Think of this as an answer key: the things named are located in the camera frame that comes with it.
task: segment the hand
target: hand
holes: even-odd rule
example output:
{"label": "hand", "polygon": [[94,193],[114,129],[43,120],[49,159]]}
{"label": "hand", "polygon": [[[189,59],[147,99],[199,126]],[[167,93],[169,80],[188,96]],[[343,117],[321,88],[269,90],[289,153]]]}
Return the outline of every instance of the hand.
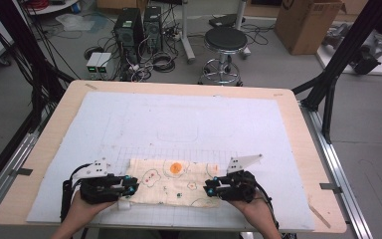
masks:
{"label": "hand", "polygon": [[110,207],[115,202],[91,205],[82,200],[80,192],[77,191],[67,217],[52,236],[52,239],[71,238],[77,231],[89,224],[99,212]]}
{"label": "hand", "polygon": [[254,226],[265,239],[280,239],[281,234],[276,228],[268,204],[262,198],[262,193],[256,191],[255,199],[246,201],[228,201],[244,214],[247,221]]}

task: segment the plastic bag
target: plastic bag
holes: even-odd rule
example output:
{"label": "plastic bag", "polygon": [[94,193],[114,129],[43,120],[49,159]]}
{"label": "plastic bag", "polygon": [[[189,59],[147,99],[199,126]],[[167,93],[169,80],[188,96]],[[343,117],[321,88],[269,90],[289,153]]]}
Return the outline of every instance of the plastic bag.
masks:
{"label": "plastic bag", "polygon": [[89,31],[94,21],[85,21],[84,17],[74,14],[64,14],[56,17],[56,20],[64,25],[65,31]]}

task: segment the gray floor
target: gray floor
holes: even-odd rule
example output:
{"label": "gray floor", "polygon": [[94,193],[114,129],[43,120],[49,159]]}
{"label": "gray floor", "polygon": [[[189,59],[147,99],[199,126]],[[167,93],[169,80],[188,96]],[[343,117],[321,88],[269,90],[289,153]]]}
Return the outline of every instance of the gray floor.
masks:
{"label": "gray floor", "polygon": [[[110,37],[113,23],[102,17],[89,16],[89,19],[96,21],[91,31],[60,32],[60,26],[50,27],[56,23],[52,16],[50,18],[44,19],[45,27],[57,30],[59,35],[51,38],[52,43],[80,78],[87,79],[89,75],[85,67],[87,61],[83,57],[84,50],[96,46],[98,39]],[[189,32],[198,35],[210,29],[208,19],[190,20]],[[274,21],[248,19],[246,24],[249,23],[268,27]],[[315,56],[291,56],[273,31],[262,35],[269,40],[267,45],[250,45],[252,55],[246,60],[238,56],[233,58],[241,70],[244,87],[292,89],[322,71]],[[147,82],[196,84],[201,67],[216,55],[203,47],[201,37],[191,37],[190,42],[196,55],[194,64],[187,64],[182,46],[178,43],[180,53],[175,60],[176,69],[167,74],[153,73]],[[72,74],[61,59],[56,58],[60,69]],[[31,88],[16,66],[0,66],[0,152],[27,116],[31,108],[30,94]],[[296,97],[302,100],[306,94]],[[382,77],[347,74],[340,77],[336,86],[331,139],[373,237],[382,238]],[[45,238],[53,230],[52,227],[0,226],[0,238]],[[89,238],[95,237],[96,231],[92,230]],[[345,234],[298,234],[298,238],[337,239],[356,236],[349,226]]]}

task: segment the white paper sheet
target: white paper sheet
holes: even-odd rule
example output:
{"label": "white paper sheet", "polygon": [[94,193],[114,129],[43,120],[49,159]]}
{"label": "white paper sheet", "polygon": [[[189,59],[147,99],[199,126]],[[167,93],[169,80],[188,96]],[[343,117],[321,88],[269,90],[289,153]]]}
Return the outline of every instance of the white paper sheet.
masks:
{"label": "white paper sheet", "polygon": [[[131,158],[213,162],[226,174],[231,156],[261,153],[247,168],[273,199],[282,229],[309,231],[313,220],[276,101],[88,93],[42,181],[29,222],[59,222],[62,182],[78,166],[105,158],[124,174]],[[94,223],[245,230],[251,226],[229,203],[219,208],[133,204],[113,206]]]}

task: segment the metal stool base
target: metal stool base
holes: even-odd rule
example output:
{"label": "metal stool base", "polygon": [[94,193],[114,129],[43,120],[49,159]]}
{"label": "metal stool base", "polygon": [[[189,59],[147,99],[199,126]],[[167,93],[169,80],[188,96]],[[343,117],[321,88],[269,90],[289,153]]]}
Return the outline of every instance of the metal stool base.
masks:
{"label": "metal stool base", "polygon": [[222,85],[233,83],[235,81],[240,82],[240,70],[234,63],[225,63],[221,62],[219,59],[212,59],[204,65],[203,75],[200,77],[199,84],[203,84],[203,79]]}

